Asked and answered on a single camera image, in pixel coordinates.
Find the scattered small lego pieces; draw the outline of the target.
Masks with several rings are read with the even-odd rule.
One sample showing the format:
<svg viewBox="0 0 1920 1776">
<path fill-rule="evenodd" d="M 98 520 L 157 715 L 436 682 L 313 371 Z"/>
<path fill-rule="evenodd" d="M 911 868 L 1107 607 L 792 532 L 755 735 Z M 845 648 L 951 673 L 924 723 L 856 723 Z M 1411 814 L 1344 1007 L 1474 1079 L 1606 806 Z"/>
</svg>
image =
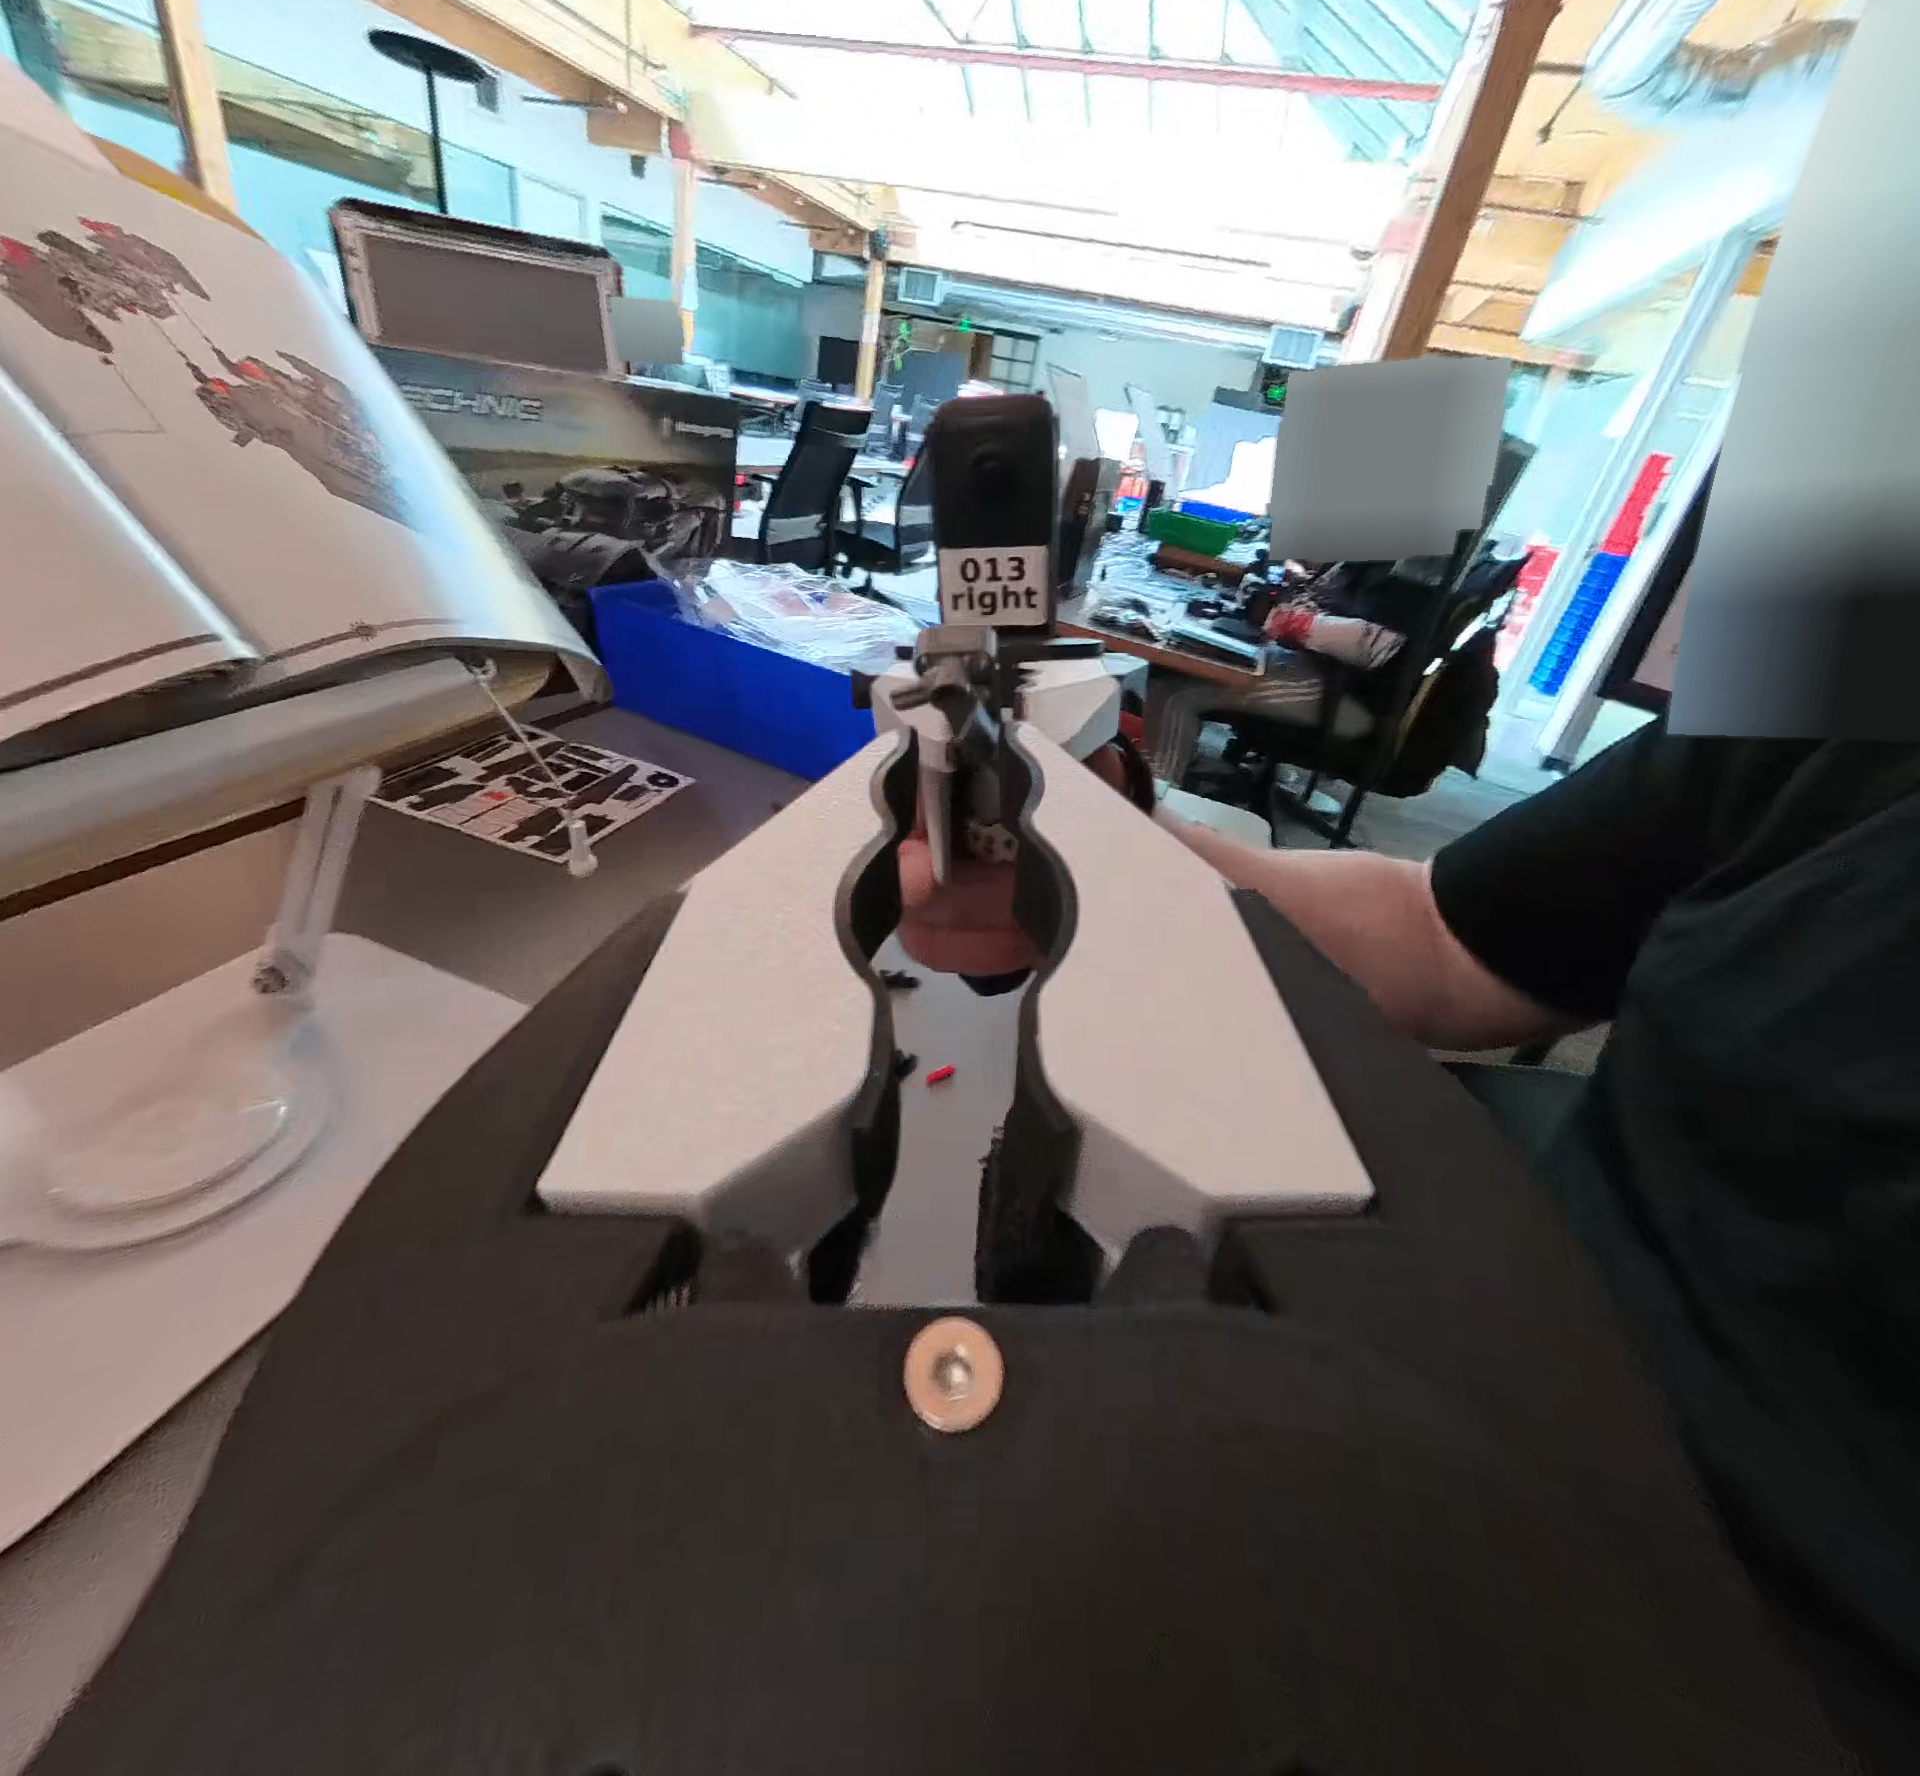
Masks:
<svg viewBox="0 0 1920 1776">
<path fill-rule="evenodd" d="M 892 1076 L 899 1079 L 916 1079 L 916 1092 L 951 1092 L 958 1064 L 939 1054 L 916 1054 L 916 1030 L 939 1030 L 951 1035 L 951 998 L 924 974 L 911 963 L 892 963 L 879 974 L 879 994 L 892 994 L 892 1021 L 899 1021 L 899 1054 L 892 1054 Z"/>
</svg>

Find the black office chair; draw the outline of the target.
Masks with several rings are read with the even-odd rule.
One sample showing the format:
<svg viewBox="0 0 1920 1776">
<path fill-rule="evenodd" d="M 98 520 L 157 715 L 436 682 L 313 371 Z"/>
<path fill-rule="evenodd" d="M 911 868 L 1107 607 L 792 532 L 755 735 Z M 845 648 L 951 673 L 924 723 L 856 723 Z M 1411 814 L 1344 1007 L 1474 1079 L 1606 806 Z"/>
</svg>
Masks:
<svg viewBox="0 0 1920 1776">
<path fill-rule="evenodd" d="M 856 578 L 911 578 L 932 562 L 932 451 L 911 452 L 899 482 L 899 517 L 856 517 L 856 537 L 845 553 Z"/>
<path fill-rule="evenodd" d="M 1203 752 L 1203 735 L 1223 735 L 1223 767 L 1236 783 L 1259 794 L 1259 814 L 1273 828 L 1288 825 L 1312 828 L 1323 846 L 1344 848 L 1367 800 L 1418 800 L 1452 767 L 1480 775 L 1493 698 L 1500 698 L 1500 665 L 1493 665 L 1500 607 L 1514 599 L 1514 578 L 1528 578 L 1528 553 L 1500 553 L 1493 517 L 1528 476 L 1528 460 L 1531 451 L 1500 439 L 1489 517 L 1442 553 L 1452 578 L 1418 635 L 1407 645 L 1401 698 L 1367 736 L 1328 736 L 1328 735 L 1265 715 L 1265 645 L 1259 645 L 1246 687 L 1198 682 L 1168 702 L 1154 736 L 1161 783 L 1184 794 Z"/>
<path fill-rule="evenodd" d="M 783 451 L 783 471 L 760 499 L 755 562 L 827 578 L 839 571 L 839 517 L 845 476 L 864 451 L 877 401 L 799 401 L 799 433 Z"/>
</svg>

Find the person's right hand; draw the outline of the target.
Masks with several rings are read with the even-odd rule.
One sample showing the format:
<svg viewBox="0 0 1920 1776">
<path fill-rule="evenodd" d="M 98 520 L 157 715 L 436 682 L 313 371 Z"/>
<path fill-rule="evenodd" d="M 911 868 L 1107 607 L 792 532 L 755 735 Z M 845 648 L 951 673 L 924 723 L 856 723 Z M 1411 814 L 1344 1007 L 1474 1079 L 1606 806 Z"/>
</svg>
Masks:
<svg viewBox="0 0 1920 1776">
<path fill-rule="evenodd" d="M 1013 926 L 1013 856 L 951 856 L 932 846 L 899 846 L 899 950 L 924 974 L 965 977 L 973 994 L 1013 994 L 1040 974 L 1030 932 Z"/>
</svg>

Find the clear plastic bags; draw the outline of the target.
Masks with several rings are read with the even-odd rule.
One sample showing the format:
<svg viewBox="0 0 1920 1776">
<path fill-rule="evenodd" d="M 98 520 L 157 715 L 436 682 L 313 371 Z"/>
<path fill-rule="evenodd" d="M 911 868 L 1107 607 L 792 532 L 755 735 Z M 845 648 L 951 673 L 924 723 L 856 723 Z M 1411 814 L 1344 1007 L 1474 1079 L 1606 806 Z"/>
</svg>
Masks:
<svg viewBox="0 0 1920 1776">
<path fill-rule="evenodd" d="M 892 673 L 899 648 L 916 645 L 916 623 L 899 611 L 892 599 L 845 593 L 839 578 L 807 578 L 807 571 L 755 571 L 755 562 L 709 562 L 701 578 L 681 584 L 681 611 L 820 665 L 820 673 Z"/>
</svg>

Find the black floor lamp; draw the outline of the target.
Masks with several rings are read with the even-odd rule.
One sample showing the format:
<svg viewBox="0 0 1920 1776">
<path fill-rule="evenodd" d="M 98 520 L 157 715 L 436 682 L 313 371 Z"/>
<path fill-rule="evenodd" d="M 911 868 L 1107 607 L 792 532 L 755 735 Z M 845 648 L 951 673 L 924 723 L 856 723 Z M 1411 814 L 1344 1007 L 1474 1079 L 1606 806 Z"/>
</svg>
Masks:
<svg viewBox="0 0 1920 1776">
<path fill-rule="evenodd" d="M 412 34 L 364 34 L 364 46 L 426 85 L 436 206 L 447 214 L 441 85 L 497 90 L 497 70 Z"/>
</svg>

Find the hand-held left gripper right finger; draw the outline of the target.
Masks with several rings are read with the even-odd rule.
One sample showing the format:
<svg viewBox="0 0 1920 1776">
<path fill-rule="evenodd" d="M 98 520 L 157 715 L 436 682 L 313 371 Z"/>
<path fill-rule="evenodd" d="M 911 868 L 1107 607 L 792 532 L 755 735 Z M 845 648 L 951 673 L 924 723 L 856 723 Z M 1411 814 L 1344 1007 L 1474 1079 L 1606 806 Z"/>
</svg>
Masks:
<svg viewBox="0 0 1920 1776">
<path fill-rule="evenodd" d="M 998 1288 L 1096 1288 L 1134 1237 L 1367 1218 L 1375 1180 L 1246 906 L 1040 723 L 998 723 L 1030 984 L 998 1123 Z"/>
</svg>

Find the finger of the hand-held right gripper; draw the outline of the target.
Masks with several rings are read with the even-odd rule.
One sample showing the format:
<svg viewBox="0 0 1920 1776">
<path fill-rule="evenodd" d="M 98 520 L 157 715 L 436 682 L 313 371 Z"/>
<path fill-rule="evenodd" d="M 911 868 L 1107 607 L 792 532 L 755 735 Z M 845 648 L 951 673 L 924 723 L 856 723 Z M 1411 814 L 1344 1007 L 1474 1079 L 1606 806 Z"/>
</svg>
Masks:
<svg viewBox="0 0 1920 1776">
<path fill-rule="evenodd" d="M 877 682 L 877 723 L 911 735 L 916 747 L 916 825 L 932 886 L 951 886 L 958 856 L 958 767 L 965 767 L 965 665 L 902 665 Z"/>
<path fill-rule="evenodd" d="M 1030 654 L 1013 665 L 1013 723 L 1043 735 L 1071 764 L 1118 736 L 1118 682 L 1107 654 Z"/>
</svg>

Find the person's right forearm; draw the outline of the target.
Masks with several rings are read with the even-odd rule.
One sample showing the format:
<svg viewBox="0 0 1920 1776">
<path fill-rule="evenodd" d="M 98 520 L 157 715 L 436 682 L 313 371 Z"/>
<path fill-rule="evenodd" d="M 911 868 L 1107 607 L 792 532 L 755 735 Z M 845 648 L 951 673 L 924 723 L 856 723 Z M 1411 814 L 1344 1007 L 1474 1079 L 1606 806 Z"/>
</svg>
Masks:
<svg viewBox="0 0 1920 1776">
<path fill-rule="evenodd" d="M 1161 828 L 1265 893 L 1425 1054 L 1506 1054 L 1592 1030 L 1500 984 L 1432 912 L 1425 868 L 1383 848 L 1259 848 L 1161 806 Z"/>
</svg>

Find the blue plastic bin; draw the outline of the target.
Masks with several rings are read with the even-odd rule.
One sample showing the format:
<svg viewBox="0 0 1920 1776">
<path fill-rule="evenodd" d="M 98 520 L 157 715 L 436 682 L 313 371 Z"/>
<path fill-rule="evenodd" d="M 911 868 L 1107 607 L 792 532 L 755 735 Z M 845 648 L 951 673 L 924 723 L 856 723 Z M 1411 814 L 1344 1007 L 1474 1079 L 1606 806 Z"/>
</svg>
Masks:
<svg viewBox="0 0 1920 1776">
<path fill-rule="evenodd" d="M 616 682 L 616 712 L 783 775 L 827 775 L 877 747 L 877 712 L 851 682 L 681 611 L 665 584 L 587 593 L 587 645 Z"/>
</svg>

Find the small grey lego assembly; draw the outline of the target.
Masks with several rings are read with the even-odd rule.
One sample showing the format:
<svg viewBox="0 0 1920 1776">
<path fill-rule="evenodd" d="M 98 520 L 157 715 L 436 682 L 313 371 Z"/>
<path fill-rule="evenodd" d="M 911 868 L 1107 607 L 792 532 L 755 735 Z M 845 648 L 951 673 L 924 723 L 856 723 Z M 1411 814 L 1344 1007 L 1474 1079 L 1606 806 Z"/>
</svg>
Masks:
<svg viewBox="0 0 1920 1776">
<path fill-rule="evenodd" d="M 1008 715 L 1008 648 L 992 625 L 924 625 L 911 648 L 916 702 L 939 715 L 951 764 L 951 828 L 998 825 L 998 715 Z"/>
</svg>

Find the lego set box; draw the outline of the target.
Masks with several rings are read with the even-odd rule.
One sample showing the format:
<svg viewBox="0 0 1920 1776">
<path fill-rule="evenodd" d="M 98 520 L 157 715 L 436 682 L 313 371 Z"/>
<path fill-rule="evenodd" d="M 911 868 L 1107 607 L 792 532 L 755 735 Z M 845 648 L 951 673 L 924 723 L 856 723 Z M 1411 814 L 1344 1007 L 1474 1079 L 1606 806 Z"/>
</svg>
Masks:
<svg viewBox="0 0 1920 1776">
<path fill-rule="evenodd" d="M 374 359 L 552 599 L 733 553 L 733 395 L 390 342 Z"/>
</svg>

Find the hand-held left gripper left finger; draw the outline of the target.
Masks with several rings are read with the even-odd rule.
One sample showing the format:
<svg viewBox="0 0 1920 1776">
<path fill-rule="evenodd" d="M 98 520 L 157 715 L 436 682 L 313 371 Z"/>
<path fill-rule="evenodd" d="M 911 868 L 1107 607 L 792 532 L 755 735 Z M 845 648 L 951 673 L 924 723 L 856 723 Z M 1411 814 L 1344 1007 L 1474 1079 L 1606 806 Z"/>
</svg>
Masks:
<svg viewBox="0 0 1920 1776">
<path fill-rule="evenodd" d="M 899 1188 L 899 846 L 916 747 L 879 735 L 701 868 L 549 1173 L 549 1218 L 665 1218 L 851 1300 Z"/>
</svg>

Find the person's black shirt torso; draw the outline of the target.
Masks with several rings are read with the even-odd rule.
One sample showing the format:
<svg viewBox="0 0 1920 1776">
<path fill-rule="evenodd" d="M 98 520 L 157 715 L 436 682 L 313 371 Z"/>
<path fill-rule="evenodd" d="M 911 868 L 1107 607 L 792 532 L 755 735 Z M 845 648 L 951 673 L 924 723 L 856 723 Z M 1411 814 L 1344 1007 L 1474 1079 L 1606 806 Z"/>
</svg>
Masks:
<svg viewBox="0 0 1920 1776">
<path fill-rule="evenodd" d="M 1425 882 L 1506 994 L 1606 1021 L 1531 1167 L 1740 1561 L 1913 1758 L 1920 752 L 1647 723 Z"/>
</svg>

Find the lego instruction booklet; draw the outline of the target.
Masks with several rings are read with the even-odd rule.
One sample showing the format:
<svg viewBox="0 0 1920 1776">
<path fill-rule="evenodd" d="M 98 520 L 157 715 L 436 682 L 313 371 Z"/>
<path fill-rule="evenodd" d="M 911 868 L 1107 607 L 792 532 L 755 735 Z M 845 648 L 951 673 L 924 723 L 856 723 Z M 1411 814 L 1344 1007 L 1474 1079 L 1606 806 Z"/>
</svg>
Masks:
<svg viewBox="0 0 1920 1776">
<path fill-rule="evenodd" d="M 131 182 L 22 70 L 0 124 L 8 767 L 401 673 L 605 665 L 348 320 Z"/>
</svg>

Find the white book stand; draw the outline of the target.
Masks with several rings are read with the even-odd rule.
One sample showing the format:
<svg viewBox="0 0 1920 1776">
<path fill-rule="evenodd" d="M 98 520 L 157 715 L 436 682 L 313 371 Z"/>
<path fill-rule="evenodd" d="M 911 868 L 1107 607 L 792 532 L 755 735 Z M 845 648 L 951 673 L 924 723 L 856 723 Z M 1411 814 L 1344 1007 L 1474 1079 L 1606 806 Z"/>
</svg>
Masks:
<svg viewBox="0 0 1920 1776">
<path fill-rule="evenodd" d="M 263 950 L 8 1064 L 0 1543 L 56 1524 L 308 1281 L 513 998 L 338 932 L 364 800 L 549 687 L 418 654 L 8 775 L 8 893 L 308 794 Z"/>
</svg>

